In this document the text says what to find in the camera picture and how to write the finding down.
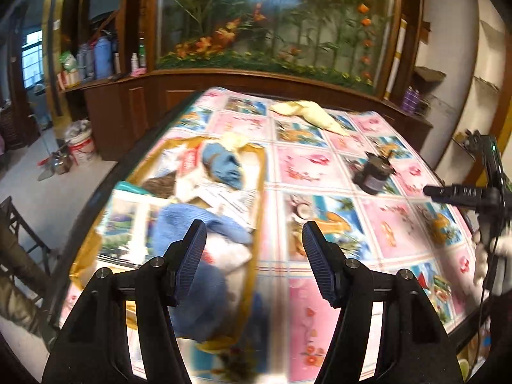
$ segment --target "table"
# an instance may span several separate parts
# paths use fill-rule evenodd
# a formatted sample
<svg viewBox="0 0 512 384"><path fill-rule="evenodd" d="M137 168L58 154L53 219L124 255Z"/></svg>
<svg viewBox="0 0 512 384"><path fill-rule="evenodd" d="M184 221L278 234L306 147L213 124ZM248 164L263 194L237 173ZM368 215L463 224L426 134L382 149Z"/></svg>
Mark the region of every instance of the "table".
<svg viewBox="0 0 512 384"><path fill-rule="evenodd" d="M378 114L329 111L349 136L319 130L298 117L270 111L269 99L212 88L172 110L137 143L93 194L73 229L70 251L59 263L51 297L44 302L55 323L67 292L66 275L81 241L118 180L168 138L218 137L225 131L246 134L265 147L265 222L252 314L237 347L223 357L199 351L180 340L189 373L198 379L234 380L239 369L261 380L312 381L329 346L338 312L321 299L294 234L303 219L314 219L330 241L369 268L395 273L410 268L430 294L447 332L461 348L476 330L474 309L480 291L473 287L471 233L460 212L433 204L422 195L425 184L438 184L419 155ZM168 124L178 118L171 128ZM351 182L364 152L392 148L392 177L382 194L370 196ZM445 279L451 288L444 286ZM71 291L69 299L76 298ZM375 367L381 307L374 306L370 343L362 378ZM136 333L129 334L137 360ZM240 353L250 354L241 359ZM134 362L134 371L141 365Z"/></svg>

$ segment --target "blue towel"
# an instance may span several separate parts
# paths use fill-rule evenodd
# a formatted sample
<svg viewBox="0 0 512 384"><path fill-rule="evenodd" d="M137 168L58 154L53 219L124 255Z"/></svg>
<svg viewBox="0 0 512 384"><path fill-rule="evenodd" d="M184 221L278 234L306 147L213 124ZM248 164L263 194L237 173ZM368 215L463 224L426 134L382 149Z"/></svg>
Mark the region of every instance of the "blue towel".
<svg viewBox="0 0 512 384"><path fill-rule="evenodd" d="M207 144L202 161L213 180L223 182L235 189L242 188L242 172L235 155L219 143Z"/></svg>
<svg viewBox="0 0 512 384"><path fill-rule="evenodd" d="M215 266L199 262L188 296L175 308L169 308L175 335L203 342L222 323L227 311L227 286Z"/></svg>
<svg viewBox="0 0 512 384"><path fill-rule="evenodd" d="M193 220L202 220L209 231L228 237L234 243L250 244L252 236L228 216L217 216L190 204L170 204L158 213L152 239L155 255L165 254L174 241L181 241Z"/></svg>

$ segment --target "tiled floor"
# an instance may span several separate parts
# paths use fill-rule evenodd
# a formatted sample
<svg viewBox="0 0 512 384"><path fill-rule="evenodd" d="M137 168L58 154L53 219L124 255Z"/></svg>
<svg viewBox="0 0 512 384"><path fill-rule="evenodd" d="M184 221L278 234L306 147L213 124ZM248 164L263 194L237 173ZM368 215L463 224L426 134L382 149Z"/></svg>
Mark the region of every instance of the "tiled floor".
<svg viewBox="0 0 512 384"><path fill-rule="evenodd" d="M57 149L52 130L44 132L44 139L50 150ZM80 210L115 163L97 160L38 182L42 170L37 163L47 156L41 138L28 148L8 154L11 154L8 170L0 170L0 201L12 196L14 205L31 228L50 248L62 251ZM24 247L32 245L22 230L20 243ZM0 318L0 332L27 370L40 381L48 358L42 340L3 318Z"/></svg>

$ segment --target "tablecloth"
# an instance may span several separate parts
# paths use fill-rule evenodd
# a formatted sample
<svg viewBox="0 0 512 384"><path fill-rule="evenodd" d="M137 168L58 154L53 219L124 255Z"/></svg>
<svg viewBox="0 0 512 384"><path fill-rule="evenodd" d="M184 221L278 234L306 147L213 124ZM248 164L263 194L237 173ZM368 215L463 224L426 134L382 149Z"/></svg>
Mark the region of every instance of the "tablecloth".
<svg viewBox="0 0 512 384"><path fill-rule="evenodd" d="M252 314L238 344L207 354L178 340L193 381L255 379L314 381L339 311L322 300L301 245L301 224L315 220L329 241L370 269L411 269L447 332L477 306L472 283L471 233L460 212L422 194L437 179L407 142L379 114L327 110L344 129L339 136L301 118L270 111L274 101L211 88L191 105L152 151L169 138L245 134L265 147L263 241ZM365 152L395 153L396 175L377 196L351 182ZM79 291L72 286L63 319ZM382 305L374 304L362 378L371 376L380 341ZM129 331L134 373L143 376L136 331Z"/></svg>

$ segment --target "metal screw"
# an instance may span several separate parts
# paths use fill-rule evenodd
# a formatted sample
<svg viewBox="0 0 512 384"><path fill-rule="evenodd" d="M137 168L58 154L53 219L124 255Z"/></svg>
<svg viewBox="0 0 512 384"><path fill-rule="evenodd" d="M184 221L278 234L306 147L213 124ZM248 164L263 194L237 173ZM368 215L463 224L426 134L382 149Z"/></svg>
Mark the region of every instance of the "metal screw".
<svg viewBox="0 0 512 384"><path fill-rule="evenodd" d="M96 277L98 278L105 278L108 276L108 272L109 272L109 269L106 268L106 267L102 267L100 268L97 272L96 272Z"/></svg>
<svg viewBox="0 0 512 384"><path fill-rule="evenodd" d="M411 270L408 270L406 268L403 268L400 270L400 275L405 278L406 280L410 280L414 277L414 274Z"/></svg>
<svg viewBox="0 0 512 384"><path fill-rule="evenodd" d="M345 264L350 268L358 268L360 266L359 261L356 259L346 259Z"/></svg>
<svg viewBox="0 0 512 384"><path fill-rule="evenodd" d="M165 260L163 259L163 257L153 257L149 263L153 266L153 267L160 267L161 265L163 265L163 263L165 262Z"/></svg>

